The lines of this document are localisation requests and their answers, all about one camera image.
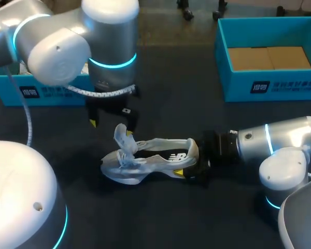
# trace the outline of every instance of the open box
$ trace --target open box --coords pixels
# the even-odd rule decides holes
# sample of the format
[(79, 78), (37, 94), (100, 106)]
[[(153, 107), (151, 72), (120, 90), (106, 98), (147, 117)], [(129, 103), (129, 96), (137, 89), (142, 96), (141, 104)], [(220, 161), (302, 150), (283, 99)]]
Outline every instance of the open box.
[[(10, 65), (10, 71), (29, 106), (84, 106), (84, 96), (71, 92), (61, 86), (46, 86), (39, 83), (32, 75), (15, 75), (19, 72), (19, 63)], [(94, 91), (89, 76), (81, 74), (70, 85)], [(20, 96), (14, 85), (0, 68), (0, 98), (5, 106), (22, 106)]]
[(311, 100), (311, 17), (220, 19), (215, 56), (226, 102)]

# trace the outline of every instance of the black table surface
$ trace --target black table surface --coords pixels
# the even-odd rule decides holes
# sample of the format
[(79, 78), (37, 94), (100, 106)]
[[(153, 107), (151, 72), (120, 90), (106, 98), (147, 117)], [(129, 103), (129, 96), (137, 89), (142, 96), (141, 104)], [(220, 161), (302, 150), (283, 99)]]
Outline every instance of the black table surface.
[[(135, 139), (201, 137), (311, 116), (311, 101), (225, 103), (213, 48), (147, 47), (138, 53), (142, 99)], [(52, 165), (69, 208), (72, 248), (283, 248), (278, 232), (256, 212), (259, 185), (218, 170), (207, 189), (163, 175), (127, 186), (99, 174), (100, 159), (118, 146), (120, 117), (101, 114), (93, 128), (83, 107), (31, 108), (33, 148)], [(0, 101), (0, 140), (25, 143), (22, 108)]]

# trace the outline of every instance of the blue cardboard box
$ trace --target blue cardboard box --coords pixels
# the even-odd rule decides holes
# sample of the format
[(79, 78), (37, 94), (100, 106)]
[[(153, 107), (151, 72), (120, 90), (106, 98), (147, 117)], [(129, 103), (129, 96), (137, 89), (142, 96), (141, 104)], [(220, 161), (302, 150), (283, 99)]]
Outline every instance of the blue cardboard box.
[[(45, 86), (32, 75), (13, 75), (19, 90), (29, 106), (84, 106), (84, 96), (61, 86)], [(94, 91), (88, 75), (79, 75), (70, 84), (77, 88)], [(14, 85), (0, 69), (0, 98), (5, 106), (22, 106)]]
[(311, 66), (311, 17), (218, 21), (215, 57), (225, 101), (311, 100), (311, 69), (233, 69), (230, 48), (267, 47), (302, 47)]

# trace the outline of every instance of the brown cardboard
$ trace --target brown cardboard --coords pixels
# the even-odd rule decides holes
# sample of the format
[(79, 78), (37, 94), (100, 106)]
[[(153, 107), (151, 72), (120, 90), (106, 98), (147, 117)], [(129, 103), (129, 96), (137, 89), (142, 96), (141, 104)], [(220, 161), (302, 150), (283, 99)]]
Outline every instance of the brown cardboard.
[(311, 69), (302, 47), (229, 48), (235, 71)]
[(311, 65), (302, 47), (270, 47), (274, 69), (311, 69)]
[(267, 48), (229, 48), (235, 71), (273, 70)]

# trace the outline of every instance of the sneaker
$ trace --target sneaker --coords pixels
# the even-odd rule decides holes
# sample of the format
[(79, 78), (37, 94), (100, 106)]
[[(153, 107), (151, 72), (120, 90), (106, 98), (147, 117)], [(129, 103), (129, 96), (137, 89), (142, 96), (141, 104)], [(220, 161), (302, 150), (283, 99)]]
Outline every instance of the sneaker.
[(193, 139), (135, 142), (123, 124), (115, 128), (114, 139), (120, 149), (102, 159), (101, 171), (118, 183), (135, 185), (152, 172), (182, 178), (176, 171), (198, 163), (199, 149)]

